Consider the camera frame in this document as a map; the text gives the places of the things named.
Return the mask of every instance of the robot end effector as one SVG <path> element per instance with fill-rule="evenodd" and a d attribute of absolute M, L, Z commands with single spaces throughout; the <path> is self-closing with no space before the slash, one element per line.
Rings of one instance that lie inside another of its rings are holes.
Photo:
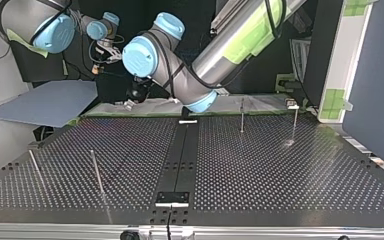
<path fill-rule="evenodd" d="M 120 51 L 112 45 L 119 18 L 105 13 L 102 20 L 96 20 L 70 10 L 71 4 L 72 0 L 0 0 L 0 35 L 7 40 L 8 30 L 11 30 L 33 47 L 61 53 L 70 46 L 77 29 L 98 41 L 104 50 L 111 49 L 109 63 L 121 60 Z"/>

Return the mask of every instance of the gray panel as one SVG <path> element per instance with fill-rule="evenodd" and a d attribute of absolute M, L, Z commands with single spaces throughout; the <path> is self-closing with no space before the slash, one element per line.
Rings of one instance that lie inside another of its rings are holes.
<path fill-rule="evenodd" d="M 384 0 L 373 5 L 344 129 L 384 160 Z"/>
<path fill-rule="evenodd" d="M 148 224 L 175 131 L 174 119 L 82 121 L 36 153 L 40 172 L 29 159 L 0 172 L 0 222 Z"/>
<path fill-rule="evenodd" d="M 294 130 L 293 118 L 248 116 L 245 133 L 240 117 L 199 120 L 196 175 L 181 172 L 176 189 L 192 193 L 187 225 L 384 227 L 384 170 L 331 128 L 300 116 Z"/>
<path fill-rule="evenodd" d="M 61 128 L 97 96 L 94 82 L 50 82 L 0 106 L 0 120 Z"/>

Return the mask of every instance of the metal rod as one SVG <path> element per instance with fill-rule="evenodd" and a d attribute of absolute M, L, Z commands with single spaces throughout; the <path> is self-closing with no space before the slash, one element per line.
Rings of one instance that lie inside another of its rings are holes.
<path fill-rule="evenodd" d="M 244 101 L 245 99 L 242 98 L 242 104 L 241 104 L 241 115 L 242 115 L 242 119 L 241 119 L 241 133 L 245 132 L 245 110 L 244 110 Z"/>
<path fill-rule="evenodd" d="M 32 151 L 32 150 L 29 150 L 29 154 L 30 154 L 30 158 L 31 158 L 32 161 L 33 161 L 35 170 L 36 170 L 36 171 L 40 171 L 40 169 L 39 169 L 39 165 L 37 165 L 36 157 L 34 156 L 33 151 Z"/>
<path fill-rule="evenodd" d="M 101 174 L 100 174 L 99 168 L 98 168 L 98 162 L 96 161 L 95 151 L 90 150 L 90 157 L 92 158 L 93 166 L 95 167 L 96 178 L 98 179 L 98 184 L 99 184 L 99 188 L 101 190 L 101 193 L 105 194 L 104 186 L 102 185 Z"/>
<path fill-rule="evenodd" d="M 297 127 L 298 111 L 299 111 L 299 109 L 295 110 L 294 129 Z"/>

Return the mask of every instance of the green tape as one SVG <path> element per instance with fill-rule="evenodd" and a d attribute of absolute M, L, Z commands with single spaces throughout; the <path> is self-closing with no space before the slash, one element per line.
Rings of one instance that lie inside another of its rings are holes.
<path fill-rule="evenodd" d="M 78 117 L 78 118 L 71 119 L 66 125 L 75 127 L 79 124 L 79 122 L 80 122 L 80 118 Z"/>
<path fill-rule="evenodd" d="M 366 8 L 368 5 L 369 0 L 347 0 L 344 16 L 363 16 L 366 13 Z"/>
<path fill-rule="evenodd" d="M 282 15 L 282 1 L 272 3 L 273 18 L 279 23 Z M 274 40 L 270 21 L 263 2 L 229 43 L 223 56 L 229 61 L 240 64 L 248 56 L 257 56 L 271 41 Z"/>
<path fill-rule="evenodd" d="M 320 118 L 337 120 L 341 116 L 345 103 L 345 90 L 327 89 Z"/>

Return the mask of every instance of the metal plate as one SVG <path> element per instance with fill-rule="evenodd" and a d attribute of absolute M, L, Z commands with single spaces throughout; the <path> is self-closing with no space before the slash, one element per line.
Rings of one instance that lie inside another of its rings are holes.
<path fill-rule="evenodd" d="M 240 121 L 199 120 L 195 175 L 176 189 L 194 192 L 187 225 L 384 227 L 384 171 L 332 129 L 248 116 L 240 133 Z"/>
<path fill-rule="evenodd" d="M 0 221 L 148 224 L 175 119 L 86 119 L 0 172 Z M 96 153 L 105 195 L 90 151 Z"/>

